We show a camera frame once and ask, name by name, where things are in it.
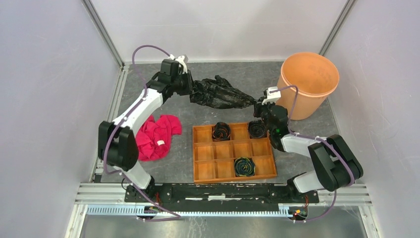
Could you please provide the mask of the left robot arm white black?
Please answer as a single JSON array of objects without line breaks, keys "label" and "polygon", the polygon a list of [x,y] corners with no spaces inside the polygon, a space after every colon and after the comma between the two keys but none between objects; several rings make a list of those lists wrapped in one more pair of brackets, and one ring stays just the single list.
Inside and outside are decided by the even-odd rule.
[{"label": "left robot arm white black", "polygon": [[190,95],[193,79],[187,68],[186,55],[164,59],[160,70],[135,102],[113,121],[99,125],[98,157],[106,174],[119,173],[137,189],[137,196],[150,202],[156,195],[153,177],[138,161],[139,150],[135,136],[141,126],[173,94]]}]

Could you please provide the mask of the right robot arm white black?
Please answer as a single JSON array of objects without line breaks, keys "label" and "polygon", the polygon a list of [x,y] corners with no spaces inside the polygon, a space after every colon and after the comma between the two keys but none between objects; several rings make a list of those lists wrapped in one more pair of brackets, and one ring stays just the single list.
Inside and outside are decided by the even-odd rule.
[{"label": "right robot arm white black", "polygon": [[254,116],[262,120],[274,149],[312,161],[313,171],[287,181],[286,196],[290,201],[299,202],[313,190],[334,192],[353,185],[364,175],[361,164],[341,135],[314,137],[294,132],[288,125],[287,109],[275,103],[255,103]]}]

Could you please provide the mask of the orange plastic trash bin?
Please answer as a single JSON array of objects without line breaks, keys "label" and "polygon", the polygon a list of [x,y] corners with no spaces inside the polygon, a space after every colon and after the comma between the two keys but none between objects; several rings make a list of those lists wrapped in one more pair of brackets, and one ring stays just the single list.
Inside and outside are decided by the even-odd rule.
[{"label": "orange plastic trash bin", "polygon": [[295,107],[292,104],[296,89],[282,90],[276,104],[285,107],[292,120],[303,120],[311,116],[324,100],[337,88],[339,72],[327,58],[311,52],[295,53],[282,64],[277,88],[298,88]]}]

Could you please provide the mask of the black plastic trash bag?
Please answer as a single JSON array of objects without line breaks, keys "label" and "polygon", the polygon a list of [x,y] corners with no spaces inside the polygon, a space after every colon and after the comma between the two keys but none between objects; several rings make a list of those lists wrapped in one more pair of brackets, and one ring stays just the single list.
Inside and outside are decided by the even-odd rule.
[{"label": "black plastic trash bag", "polygon": [[214,79],[193,81],[190,102],[214,109],[243,109],[253,106],[256,100],[216,75]]}]

